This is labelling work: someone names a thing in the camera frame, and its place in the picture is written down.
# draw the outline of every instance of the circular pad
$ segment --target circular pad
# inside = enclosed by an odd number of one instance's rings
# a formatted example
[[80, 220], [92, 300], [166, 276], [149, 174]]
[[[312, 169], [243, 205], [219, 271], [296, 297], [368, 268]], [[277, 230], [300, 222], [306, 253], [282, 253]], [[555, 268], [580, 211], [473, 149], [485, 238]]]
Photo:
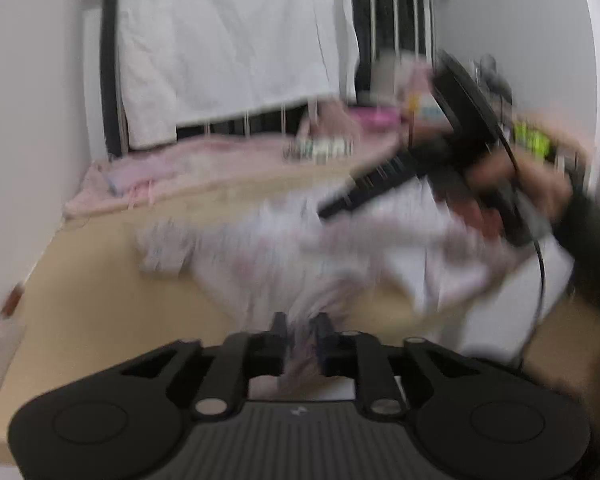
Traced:
[[9, 427], [9, 446], [27, 478], [121, 480], [158, 467], [182, 430], [163, 384], [95, 376], [21, 408]]
[[584, 410], [519, 380], [479, 375], [436, 386], [416, 415], [433, 462], [477, 480], [550, 480], [569, 472], [589, 446]]

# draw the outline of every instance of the pink blanket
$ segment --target pink blanket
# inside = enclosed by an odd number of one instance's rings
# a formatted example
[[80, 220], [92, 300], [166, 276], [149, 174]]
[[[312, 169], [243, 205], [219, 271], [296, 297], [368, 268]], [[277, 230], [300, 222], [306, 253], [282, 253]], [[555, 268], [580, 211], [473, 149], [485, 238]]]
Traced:
[[[94, 216], [248, 178], [306, 173], [312, 163], [288, 162], [282, 157], [284, 147], [292, 141], [280, 134], [250, 139], [211, 135], [183, 140], [150, 155], [126, 156], [111, 163], [94, 162], [78, 195], [65, 205], [64, 215]], [[374, 161], [396, 142], [395, 134], [364, 136], [356, 143], [352, 162]], [[118, 186], [125, 189], [123, 192], [116, 194], [112, 176], [124, 182], [124, 186]], [[135, 180], [138, 184], [130, 186], [129, 182]]]

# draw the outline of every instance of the crumpled fabric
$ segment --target crumpled fabric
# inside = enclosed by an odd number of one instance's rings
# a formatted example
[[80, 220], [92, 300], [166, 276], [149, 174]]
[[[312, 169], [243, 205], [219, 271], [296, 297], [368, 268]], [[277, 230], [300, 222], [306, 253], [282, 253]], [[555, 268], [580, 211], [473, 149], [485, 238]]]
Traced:
[[168, 219], [138, 234], [143, 270], [190, 272], [238, 330], [266, 330], [276, 312], [286, 313], [294, 344], [285, 374], [263, 383], [256, 396], [317, 375], [310, 320], [326, 312], [342, 328], [349, 301], [379, 278], [396, 281], [423, 312], [480, 291], [517, 262], [508, 244], [485, 240], [436, 204], [427, 182], [414, 181], [323, 224], [318, 206], [336, 192], [294, 192], [219, 226]]

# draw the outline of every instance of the silver screw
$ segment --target silver screw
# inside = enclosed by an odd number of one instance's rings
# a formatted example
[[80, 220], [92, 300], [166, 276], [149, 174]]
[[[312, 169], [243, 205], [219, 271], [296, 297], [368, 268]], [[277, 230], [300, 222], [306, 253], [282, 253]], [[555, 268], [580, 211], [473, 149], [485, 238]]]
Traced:
[[222, 399], [202, 399], [196, 402], [196, 411], [201, 415], [220, 415], [226, 409], [226, 402]]
[[400, 402], [395, 399], [378, 399], [371, 403], [371, 411], [378, 415], [396, 415], [400, 413]]

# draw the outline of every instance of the white curtain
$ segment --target white curtain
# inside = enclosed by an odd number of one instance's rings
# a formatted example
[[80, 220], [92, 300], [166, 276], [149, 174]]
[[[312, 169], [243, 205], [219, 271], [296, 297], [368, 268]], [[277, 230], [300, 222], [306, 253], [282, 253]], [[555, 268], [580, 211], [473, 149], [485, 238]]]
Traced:
[[351, 0], [119, 0], [129, 144], [307, 98], [354, 96]]

